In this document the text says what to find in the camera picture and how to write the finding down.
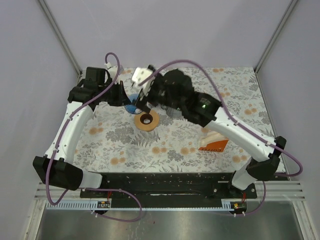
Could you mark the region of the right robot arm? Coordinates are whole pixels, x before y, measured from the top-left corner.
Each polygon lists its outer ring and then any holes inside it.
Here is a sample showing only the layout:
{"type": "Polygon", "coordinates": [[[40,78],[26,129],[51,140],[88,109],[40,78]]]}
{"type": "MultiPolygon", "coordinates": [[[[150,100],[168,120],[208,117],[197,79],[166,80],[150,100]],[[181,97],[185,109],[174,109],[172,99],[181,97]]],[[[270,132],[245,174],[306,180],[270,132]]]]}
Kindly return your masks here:
{"type": "Polygon", "coordinates": [[[185,120],[225,136],[250,155],[249,162],[235,171],[229,181],[227,191],[231,197],[239,198],[249,185],[269,181],[276,173],[286,139],[265,136],[236,117],[228,116],[221,101],[195,91],[191,78],[182,71],[173,69],[161,74],[152,66],[138,67],[131,81],[140,90],[134,101],[138,109],[149,113],[147,104],[165,106],[185,120]]]}

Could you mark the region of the orange coffee filter box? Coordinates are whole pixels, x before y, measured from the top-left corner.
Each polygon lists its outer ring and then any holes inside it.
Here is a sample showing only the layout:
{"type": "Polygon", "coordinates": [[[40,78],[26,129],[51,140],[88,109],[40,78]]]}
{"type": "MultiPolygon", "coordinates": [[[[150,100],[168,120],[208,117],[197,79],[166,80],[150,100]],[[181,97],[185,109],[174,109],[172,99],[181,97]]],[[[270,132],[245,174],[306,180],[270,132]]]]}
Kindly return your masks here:
{"type": "Polygon", "coordinates": [[[204,140],[198,141],[198,150],[199,151],[207,151],[207,152],[218,152],[221,153],[225,150],[229,140],[219,140],[210,143],[205,143],[204,140]]]}

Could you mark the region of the blue plastic dripper cone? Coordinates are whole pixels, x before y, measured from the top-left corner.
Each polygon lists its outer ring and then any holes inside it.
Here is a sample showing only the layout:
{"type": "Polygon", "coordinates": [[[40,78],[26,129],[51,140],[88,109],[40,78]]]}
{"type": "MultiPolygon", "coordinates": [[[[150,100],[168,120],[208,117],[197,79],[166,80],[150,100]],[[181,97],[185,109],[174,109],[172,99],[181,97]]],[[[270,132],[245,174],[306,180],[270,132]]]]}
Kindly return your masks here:
{"type": "Polygon", "coordinates": [[[138,114],[137,112],[137,107],[133,104],[133,101],[136,100],[138,98],[139,94],[138,93],[134,93],[128,96],[129,100],[130,100],[130,104],[127,104],[124,106],[124,109],[129,113],[129,114],[133,114],[136,115],[138,114]]]}

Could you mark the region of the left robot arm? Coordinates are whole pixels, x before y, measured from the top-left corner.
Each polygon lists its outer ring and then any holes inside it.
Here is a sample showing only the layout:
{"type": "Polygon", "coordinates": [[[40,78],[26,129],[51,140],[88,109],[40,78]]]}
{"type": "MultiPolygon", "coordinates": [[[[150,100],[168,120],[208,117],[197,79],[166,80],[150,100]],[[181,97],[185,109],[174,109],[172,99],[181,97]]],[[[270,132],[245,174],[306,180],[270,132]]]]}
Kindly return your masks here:
{"type": "Polygon", "coordinates": [[[91,188],[98,198],[107,195],[109,186],[100,173],[82,170],[73,162],[80,136],[99,103],[114,107],[129,104],[124,83],[116,75],[123,70],[122,66],[109,63],[105,68],[88,67],[85,78],[69,92],[66,112],[53,143],[32,163],[43,184],[72,191],[91,188]]]}

